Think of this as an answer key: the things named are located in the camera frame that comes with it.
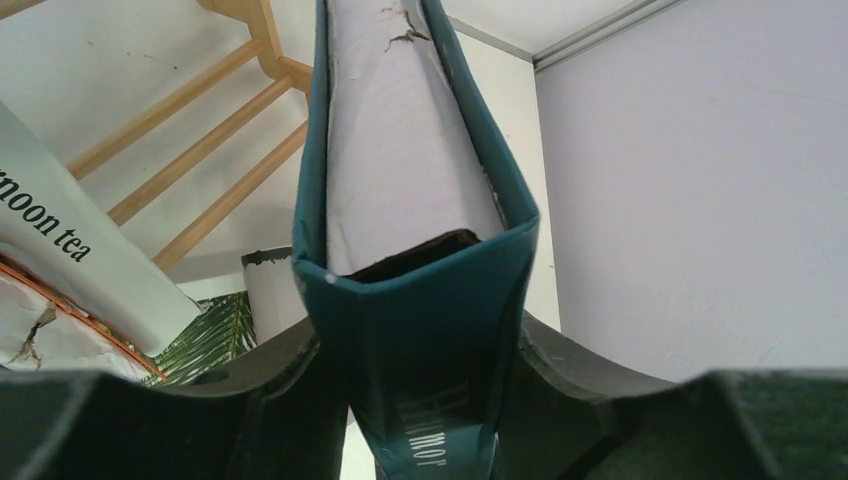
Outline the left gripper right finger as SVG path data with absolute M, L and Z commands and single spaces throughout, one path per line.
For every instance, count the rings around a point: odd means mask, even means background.
M 843 369 L 715 370 L 673 383 L 523 317 L 498 479 L 846 475 Z

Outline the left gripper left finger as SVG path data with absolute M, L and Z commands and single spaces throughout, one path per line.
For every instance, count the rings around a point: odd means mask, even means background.
M 311 323 L 185 385 L 1 376 L 5 479 L 336 479 L 347 406 Z

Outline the teal Humor book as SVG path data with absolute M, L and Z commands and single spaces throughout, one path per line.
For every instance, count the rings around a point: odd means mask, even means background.
M 292 268 L 381 473 L 489 479 L 540 213 L 438 1 L 320 1 Z

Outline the orange cover book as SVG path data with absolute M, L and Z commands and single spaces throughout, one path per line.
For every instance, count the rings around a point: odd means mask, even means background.
M 1 367 L 20 372 L 99 370 L 142 383 L 167 379 L 149 358 L 5 255 Z

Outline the coffee cover white book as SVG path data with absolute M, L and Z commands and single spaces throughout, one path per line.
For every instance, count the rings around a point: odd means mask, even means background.
M 149 356 L 200 313 L 7 106 L 1 108 L 1 250 Z

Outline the wooden book rack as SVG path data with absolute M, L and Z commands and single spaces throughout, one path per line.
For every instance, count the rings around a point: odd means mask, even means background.
M 1 22 L 1 100 L 170 275 L 286 244 L 311 1 L 45 1 Z

